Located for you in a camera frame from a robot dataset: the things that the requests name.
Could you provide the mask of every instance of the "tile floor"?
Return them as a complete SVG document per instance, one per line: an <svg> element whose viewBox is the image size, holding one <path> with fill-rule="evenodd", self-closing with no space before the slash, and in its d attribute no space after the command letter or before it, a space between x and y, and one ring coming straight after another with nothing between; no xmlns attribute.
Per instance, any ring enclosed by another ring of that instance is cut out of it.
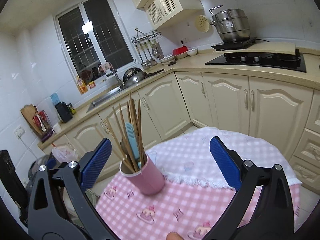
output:
<svg viewBox="0 0 320 240"><path fill-rule="evenodd" d="M188 134L190 132L193 132L197 130L198 128L195 126L190 127L188 130L184 132L184 134ZM110 178L107 178L101 182L98 182L94 185L92 190L97 193L98 195L101 195L103 190L106 188L106 186L109 184L109 182L113 179L113 176ZM308 218L310 213L313 211L314 207L317 205L318 201L320 199L320 196L316 193L301 187L300 189L300 212L299 212L299 218L296 223L295 230L297 230Z"/></svg>

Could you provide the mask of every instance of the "kitchen sink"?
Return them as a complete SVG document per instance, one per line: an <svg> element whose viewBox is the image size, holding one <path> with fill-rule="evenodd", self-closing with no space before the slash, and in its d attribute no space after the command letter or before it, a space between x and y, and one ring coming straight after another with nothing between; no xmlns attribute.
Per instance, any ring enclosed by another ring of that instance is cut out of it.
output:
<svg viewBox="0 0 320 240"><path fill-rule="evenodd" d="M104 103L105 101L107 101L108 99L114 97L115 95L119 94L121 91L120 87L116 87L113 90L110 90L108 93L104 94L103 96L97 98L96 100L92 101L90 103L90 106L87 110L87 112L95 109L97 106L101 105L102 103Z"/></svg>

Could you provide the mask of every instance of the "white cup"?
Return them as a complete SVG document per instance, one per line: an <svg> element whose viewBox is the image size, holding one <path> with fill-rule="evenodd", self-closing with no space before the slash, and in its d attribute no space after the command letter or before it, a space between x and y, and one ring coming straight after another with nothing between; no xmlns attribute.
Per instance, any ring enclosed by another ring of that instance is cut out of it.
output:
<svg viewBox="0 0 320 240"><path fill-rule="evenodd" d="M56 123L56 124L52 127L52 131L53 131L53 133L60 133L60 132L61 132L61 127L60 127L59 123Z"/></svg>

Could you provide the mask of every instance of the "black pan handle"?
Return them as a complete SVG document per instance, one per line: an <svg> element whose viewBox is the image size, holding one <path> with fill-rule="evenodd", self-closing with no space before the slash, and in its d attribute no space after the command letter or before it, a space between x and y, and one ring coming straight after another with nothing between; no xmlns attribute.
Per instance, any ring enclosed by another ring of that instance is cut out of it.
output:
<svg viewBox="0 0 320 240"><path fill-rule="evenodd" d="M164 71L164 68L163 68L163 69L160 69L159 71L153 72L153 73L148 73L148 74L146 75L146 77L154 76L154 75L156 75L156 74L158 74L158 73L161 73L162 71Z"/></svg>

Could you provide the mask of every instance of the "cutting board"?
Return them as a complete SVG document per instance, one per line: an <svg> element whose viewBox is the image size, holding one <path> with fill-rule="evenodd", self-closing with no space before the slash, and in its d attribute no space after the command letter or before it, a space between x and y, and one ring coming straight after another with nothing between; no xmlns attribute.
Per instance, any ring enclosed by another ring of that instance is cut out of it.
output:
<svg viewBox="0 0 320 240"><path fill-rule="evenodd" d="M33 132L39 137L42 138L45 134L44 131L42 131L41 129L39 129L35 122L33 121L33 117L36 115L36 109L34 105L28 105L28 106L24 106L24 108L22 108L21 110L21 114L23 115L24 119L26 119L26 121L29 123L29 126L31 127L31 129L33 130Z"/></svg>
<svg viewBox="0 0 320 240"><path fill-rule="evenodd" d="M231 52L267 52L296 55L296 44L291 42L259 42L246 49L214 51L213 53Z"/></svg>

